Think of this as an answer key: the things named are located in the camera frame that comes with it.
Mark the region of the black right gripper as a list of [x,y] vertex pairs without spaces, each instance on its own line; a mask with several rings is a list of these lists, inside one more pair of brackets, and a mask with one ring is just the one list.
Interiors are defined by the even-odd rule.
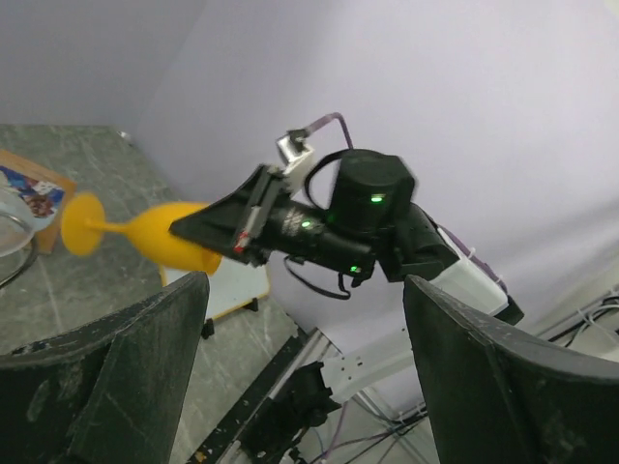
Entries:
[[332,271],[371,271],[376,262],[370,245],[293,200],[281,171],[267,164],[225,198],[173,221],[169,232],[243,264],[263,264],[274,251]]

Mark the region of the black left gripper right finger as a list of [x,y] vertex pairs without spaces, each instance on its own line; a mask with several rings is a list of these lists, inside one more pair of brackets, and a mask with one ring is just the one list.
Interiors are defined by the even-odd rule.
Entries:
[[403,306],[442,463],[615,463],[618,365],[408,276]]

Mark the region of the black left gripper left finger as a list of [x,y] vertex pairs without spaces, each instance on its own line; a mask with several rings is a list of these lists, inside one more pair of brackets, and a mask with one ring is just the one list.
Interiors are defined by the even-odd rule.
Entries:
[[2,462],[168,462],[208,300],[208,277],[188,274],[2,356]]

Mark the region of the orange plastic wine glass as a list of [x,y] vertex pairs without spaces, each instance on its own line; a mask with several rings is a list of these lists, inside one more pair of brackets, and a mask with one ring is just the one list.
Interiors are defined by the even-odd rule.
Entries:
[[171,224],[208,205],[175,201],[154,206],[124,223],[109,222],[103,203],[92,192],[70,200],[61,217],[61,237],[66,249],[76,256],[92,254],[106,233],[125,236],[147,259],[169,269],[214,274],[222,256],[212,250],[174,236]]

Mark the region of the clear wine glass back right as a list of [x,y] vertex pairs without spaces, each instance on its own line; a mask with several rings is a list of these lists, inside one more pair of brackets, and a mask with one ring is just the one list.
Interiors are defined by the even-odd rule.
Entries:
[[27,256],[10,274],[1,279],[4,289],[21,277],[39,256],[36,222],[28,205],[15,193],[1,188],[1,257],[28,247]]

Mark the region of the wooden picture coaster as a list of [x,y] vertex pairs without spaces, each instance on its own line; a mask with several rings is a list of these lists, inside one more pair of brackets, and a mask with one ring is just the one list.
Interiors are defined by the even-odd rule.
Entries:
[[27,158],[1,150],[1,187],[28,207],[42,254],[50,254],[59,238],[60,216],[74,196],[73,180]]

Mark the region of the small whiteboard yellow frame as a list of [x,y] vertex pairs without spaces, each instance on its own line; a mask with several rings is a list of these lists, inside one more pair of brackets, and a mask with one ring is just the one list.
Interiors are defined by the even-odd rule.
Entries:
[[215,333],[215,321],[238,309],[257,312],[258,301],[270,292],[265,266],[255,268],[223,258],[213,275],[207,276],[209,300],[201,337]]

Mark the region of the aluminium rail front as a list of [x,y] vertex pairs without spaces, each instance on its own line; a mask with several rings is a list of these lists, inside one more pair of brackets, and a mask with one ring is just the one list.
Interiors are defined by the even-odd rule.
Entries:
[[320,331],[290,336],[189,463],[303,463],[298,446],[340,408],[321,369],[345,359]]

